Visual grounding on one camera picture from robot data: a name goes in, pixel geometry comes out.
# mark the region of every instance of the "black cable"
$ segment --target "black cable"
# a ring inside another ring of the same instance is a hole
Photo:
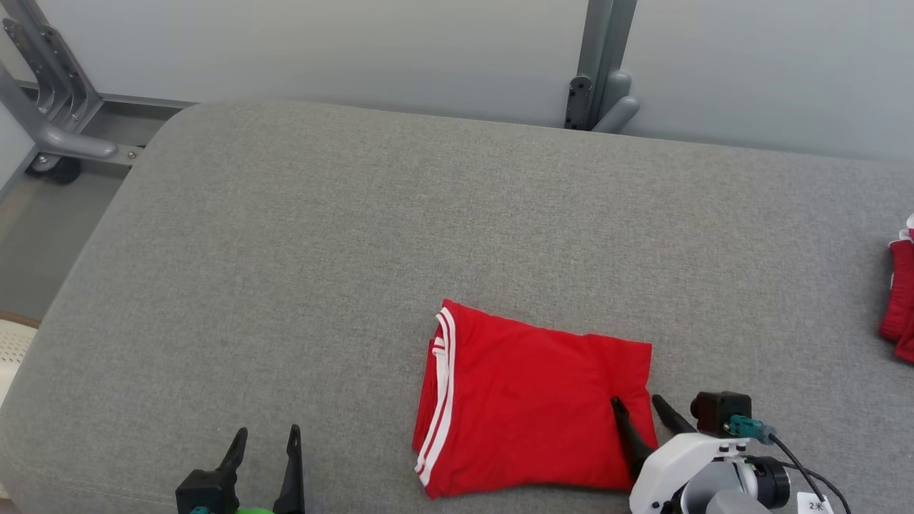
[[[781,466],[784,466],[784,467],[789,467],[790,469],[796,469],[797,471],[800,471],[800,469],[797,466],[795,466],[789,462],[778,461],[778,464],[780,464]],[[851,514],[851,507],[849,505],[847,505],[847,500],[845,499],[845,495],[841,494],[841,491],[839,491],[838,488],[835,487],[833,483],[829,482],[828,478],[825,478],[822,475],[819,475],[818,473],[812,471],[811,469],[807,469],[806,473],[809,473],[810,475],[813,476],[813,478],[820,480],[829,489],[832,489],[832,492],[834,493],[834,495],[837,496],[838,499],[841,500],[841,505],[844,506],[845,512],[847,514]]]
[[[815,496],[819,498],[819,501],[825,502],[825,497],[822,496],[822,491],[820,491],[819,487],[815,485],[815,482],[813,482],[813,479],[809,476],[809,472],[807,472],[806,468],[800,464],[800,461],[797,460],[796,455],[793,454],[790,448],[788,448],[786,444],[782,443],[781,439],[779,439],[775,434],[768,434],[768,438],[771,439],[771,441],[775,443],[793,461],[793,463],[797,466],[797,471],[802,473],[802,477],[805,478],[809,483],[809,487],[813,488],[813,493],[815,493]]]

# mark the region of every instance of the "red cloth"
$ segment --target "red cloth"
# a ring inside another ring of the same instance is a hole
[[[521,484],[631,489],[610,400],[622,399],[656,447],[651,345],[450,300],[437,317],[412,441],[430,498]]]
[[[895,355],[907,362],[914,362],[914,316],[908,317],[905,332],[895,345]]]
[[[914,244],[906,240],[892,241],[888,248],[892,252],[894,272],[888,310],[879,326],[879,335],[896,342],[905,333],[909,318],[914,317]]]

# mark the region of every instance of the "wooden edge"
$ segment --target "wooden edge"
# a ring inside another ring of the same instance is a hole
[[[0,311],[0,321],[9,321],[19,325],[25,325],[26,327],[38,329],[38,326],[41,325],[41,322],[32,319],[30,317],[20,316],[18,314],[13,314],[11,312]]]

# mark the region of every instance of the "gray cushion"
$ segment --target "gray cushion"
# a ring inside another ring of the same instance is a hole
[[[746,392],[858,512],[907,511],[914,369],[875,332],[911,211],[909,166],[197,106],[155,137],[38,332],[0,412],[0,481],[30,514],[170,514],[247,426],[239,496],[269,507],[298,423],[313,513],[624,512],[624,494],[559,487],[424,496],[409,443],[450,297],[653,342],[651,392],[684,412]]]

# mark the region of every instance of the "white stripe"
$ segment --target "white stripe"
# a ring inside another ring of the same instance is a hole
[[[436,337],[435,344],[443,345],[444,351],[442,352],[437,348],[433,348],[431,351],[432,355],[435,356],[435,368],[438,374],[438,400],[435,402],[435,413],[431,416],[431,427],[429,427],[429,431],[425,434],[425,441],[422,443],[422,448],[419,450],[419,458],[416,459],[416,473],[419,473],[419,470],[425,466],[425,458],[423,458],[423,456],[429,450],[429,444],[431,444],[431,438],[435,433],[435,427],[438,426],[438,418],[441,417],[441,405],[444,403],[444,395],[447,394],[448,328],[444,325],[444,318],[441,317],[441,314],[438,314],[435,317],[438,318],[438,323],[441,325],[441,334],[444,336],[444,338]]]
[[[444,346],[448,349],[448,396],[447,402],[444,404],[444,412],[441,414],[441,426],[438,427],[438,432],[435,434],[435,440],[431,443],[429,457],[425,460],[425,469],[422,470],[422,473],[419,475],[419,480],[422,481],[423,486],[429,484],[431,470],[434,469],[435,463],[438,461],[438,456],[441,454],[441,449],[444,447],[444,443],[448,438],[448,432],[451,430],[451,415],[454,405],[454,356],[456,355],[455,347],[457,346],[457,327],[454,325],[454,318],[451,316],[451,311],[449,311],[447,307],[444,307],[441,310],[441,313],[444,315],[444,318],[447,319],[448,325],[450,325],[450,334],[444,338]]]

